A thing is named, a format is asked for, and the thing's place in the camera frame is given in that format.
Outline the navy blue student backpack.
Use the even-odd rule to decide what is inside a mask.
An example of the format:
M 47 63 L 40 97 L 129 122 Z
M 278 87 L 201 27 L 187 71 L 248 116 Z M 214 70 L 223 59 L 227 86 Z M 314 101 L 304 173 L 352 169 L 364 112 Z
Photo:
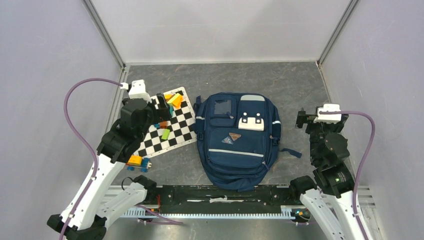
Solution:
M 224 190 L 252 191 L 278 159 L 282 123 L 278 108 L 258 93 L 220 92 L 197 96 L 194 132 L 202 167 L 210 182 Z M 222 143 L 229 133 L 240 134 L 234 144 Z

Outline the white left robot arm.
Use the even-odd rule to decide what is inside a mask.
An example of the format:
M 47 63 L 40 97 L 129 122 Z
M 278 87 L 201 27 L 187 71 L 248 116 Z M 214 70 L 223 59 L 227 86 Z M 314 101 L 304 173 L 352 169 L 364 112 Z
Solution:
M 126 98 L 120 118 L 103 135 L 94 153 L 95 161 L 77 195 L 60 214 L 47 220 L 47 226 L 67 240 L 102 240 L 108 228 L 133 205 L 153 203 L 157 198 L 155 182 L 139 176 L 129 189 L 112 200 L 102 200 L 114 178 L 141 146 L 153 124 L 171 119 L 170 106 L 162 93 L 155 102 L 143 98 Z

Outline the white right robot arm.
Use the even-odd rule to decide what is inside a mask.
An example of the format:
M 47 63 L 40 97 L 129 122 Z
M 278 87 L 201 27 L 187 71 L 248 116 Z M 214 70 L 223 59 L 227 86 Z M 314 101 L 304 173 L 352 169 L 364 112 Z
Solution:
M 345 159 L 350 156 L 348 140 L 341 134 L 350 115 L 369 120 L 371 132 L 368 144 L 352 175 Z M 329 240 L 371 240 L 359 200 L 359 179 L 371 149 L 376 124 L 371 116 L 360 111 L 341 111 L 327 104 L 316 108 L 315 114 L 304 109 L 297 113 L 295 127 L 306 126 L 309 135 L 310 162 L 314 177 L 302 176 L 290 181 L 289 199 L 303 204 Z

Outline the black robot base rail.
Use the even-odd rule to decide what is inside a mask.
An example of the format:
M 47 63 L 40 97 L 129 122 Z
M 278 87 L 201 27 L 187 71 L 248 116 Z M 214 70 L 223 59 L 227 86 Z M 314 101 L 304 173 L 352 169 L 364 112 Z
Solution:
M 161 185 L 140 202 L 165 214 L 278 214 L 282 207 L 304 208 L 288 185 L 259 185 L 238 192 L 213 185 Z

